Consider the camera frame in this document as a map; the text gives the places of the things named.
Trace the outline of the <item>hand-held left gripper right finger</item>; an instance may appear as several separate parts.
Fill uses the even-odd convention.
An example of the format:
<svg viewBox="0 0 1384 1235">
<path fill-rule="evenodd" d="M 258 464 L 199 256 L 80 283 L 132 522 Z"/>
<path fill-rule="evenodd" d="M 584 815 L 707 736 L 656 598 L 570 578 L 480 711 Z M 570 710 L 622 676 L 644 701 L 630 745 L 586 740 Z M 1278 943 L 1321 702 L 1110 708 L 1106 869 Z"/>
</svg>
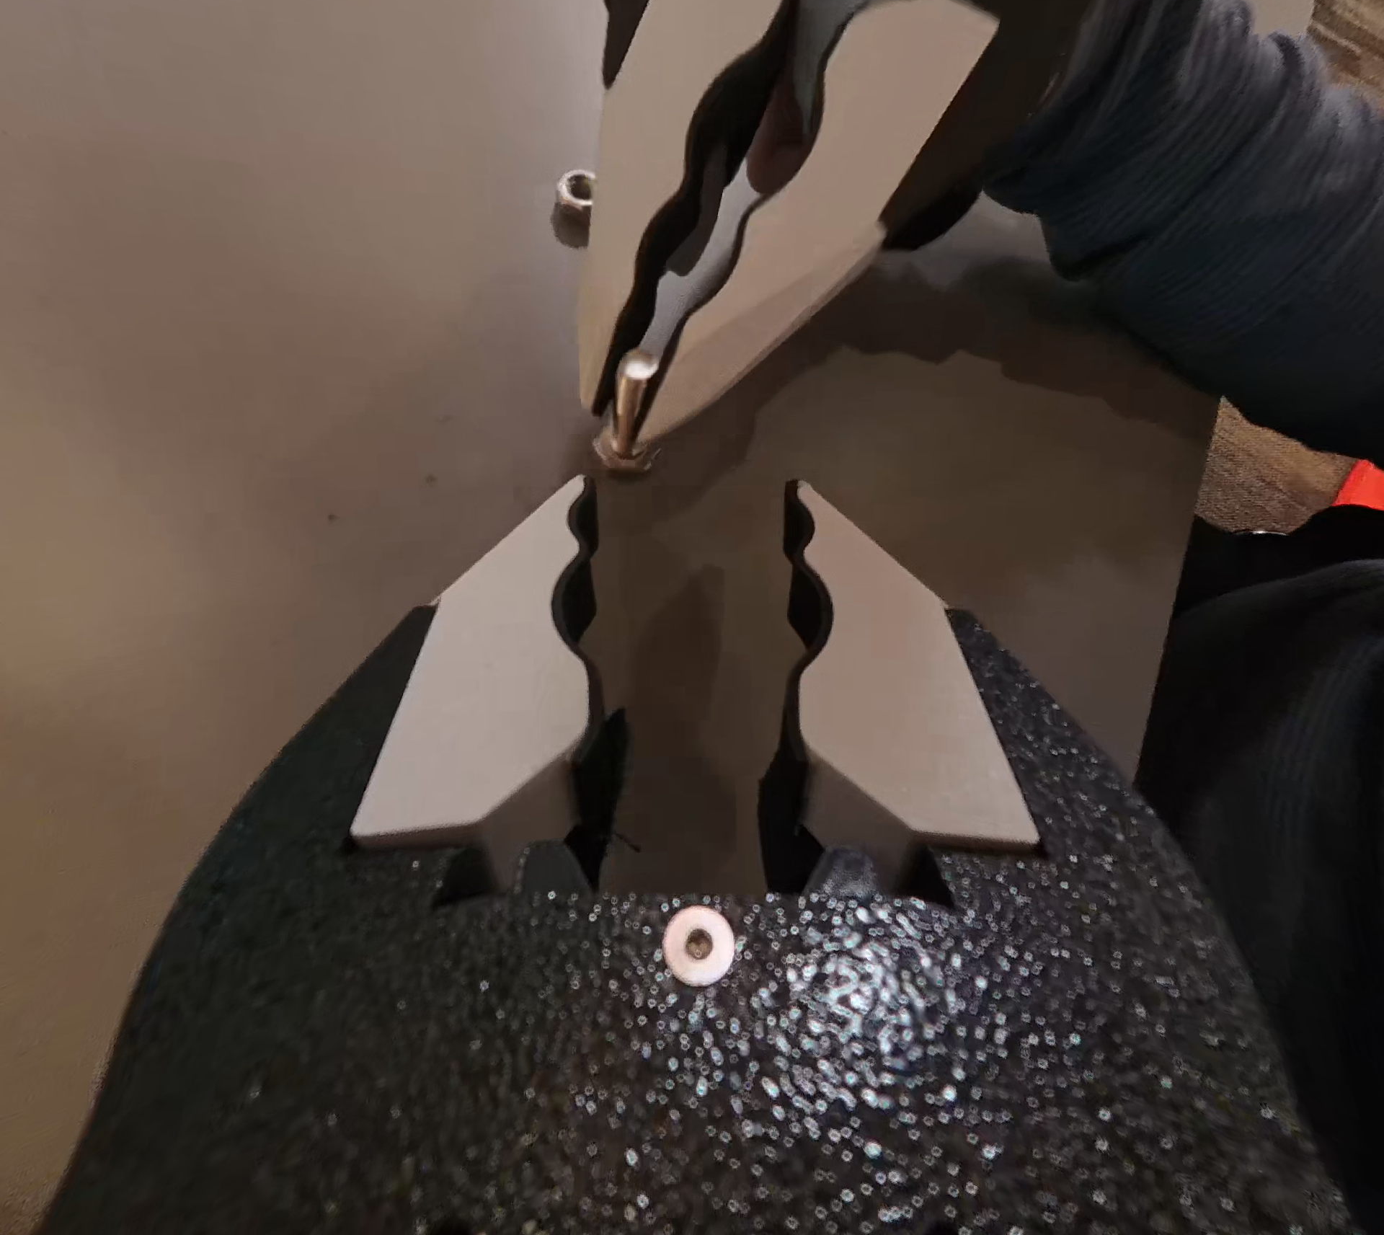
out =
<svg viewBox="0 0 1384 1235">
<path fill-rule="evenodd" d="M 760 783 L 770 894 L 811 893 L 832 852 L 889 896 L 946 896 L 940 852 L 1041 856 L 943 601 L 808 484 L 783 507 L 802 655 Z"/>
</svg>

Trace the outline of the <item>person's torso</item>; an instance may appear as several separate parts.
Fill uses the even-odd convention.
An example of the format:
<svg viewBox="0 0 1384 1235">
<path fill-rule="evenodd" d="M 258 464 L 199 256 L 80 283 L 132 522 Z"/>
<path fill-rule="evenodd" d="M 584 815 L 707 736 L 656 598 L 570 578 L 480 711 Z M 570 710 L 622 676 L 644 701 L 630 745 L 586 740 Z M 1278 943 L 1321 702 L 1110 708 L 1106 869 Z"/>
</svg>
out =
<svg viewBox="0 0 1384 1235">
<path fill-rule="evenodd" d="M 1264 1003 L 1357 1224 L 1382 1215 L 1382 516 L 1193 529 L 1136 786 Z"/>
</svg>

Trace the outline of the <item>silver hex bolt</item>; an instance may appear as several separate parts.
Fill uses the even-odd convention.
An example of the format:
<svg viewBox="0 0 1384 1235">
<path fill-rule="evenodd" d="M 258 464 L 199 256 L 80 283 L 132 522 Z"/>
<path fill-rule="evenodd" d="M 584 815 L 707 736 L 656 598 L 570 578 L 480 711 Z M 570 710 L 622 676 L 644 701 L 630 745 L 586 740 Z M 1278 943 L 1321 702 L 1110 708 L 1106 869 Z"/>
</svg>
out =
<svg viewBox="0 0 1384 1235">
<path fill-rule="evenodd" d="M 647 472 L 654 461 L 656 449 L 640 434 L 657 371 L 657 360 L 640 348 L 618 364 L 612 402 L 593 442 L 597 465 L 612 475 Z"/>
</svg>

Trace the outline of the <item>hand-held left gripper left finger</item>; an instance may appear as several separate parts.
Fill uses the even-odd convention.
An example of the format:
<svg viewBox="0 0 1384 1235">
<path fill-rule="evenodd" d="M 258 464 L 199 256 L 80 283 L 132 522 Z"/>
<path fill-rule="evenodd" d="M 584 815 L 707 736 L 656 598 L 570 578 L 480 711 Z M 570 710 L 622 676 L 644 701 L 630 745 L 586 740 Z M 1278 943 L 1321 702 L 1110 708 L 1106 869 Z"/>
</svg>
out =
<svg viewBox="0 0 1384 1235">
<path fill-rule="evenodd" d="M 461 893 L 592 893 L 628 721 L 581 648 L 597 488 L 577 475 L 436 598 L 348 837 L 449 850 Z"/>
</svg>

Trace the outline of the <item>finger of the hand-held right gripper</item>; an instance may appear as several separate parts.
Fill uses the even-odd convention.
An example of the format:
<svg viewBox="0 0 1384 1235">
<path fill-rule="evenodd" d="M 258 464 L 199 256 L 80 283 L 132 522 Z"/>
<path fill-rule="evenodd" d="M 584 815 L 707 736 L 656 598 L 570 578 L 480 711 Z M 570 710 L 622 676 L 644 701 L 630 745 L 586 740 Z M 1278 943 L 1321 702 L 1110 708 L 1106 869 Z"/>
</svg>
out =
<svg viewBox="0 0 1384 1235">
<path fill-rule="evenodd" d="M 966 0 L 874 0 L 848 20 L 821 69 L 817 135 L 666 346 L 641 447 L 709 409 L 874 258 L 886 207 L 996 31 Z"/>
<path fill-rule="evenodd" d="M 785 0 L 646 0 L 606 87 L 575 327 L 578 392 L 606 412 L 621 358 L 698 223 L 710 154 L 750 119 Z"/>
</svg>

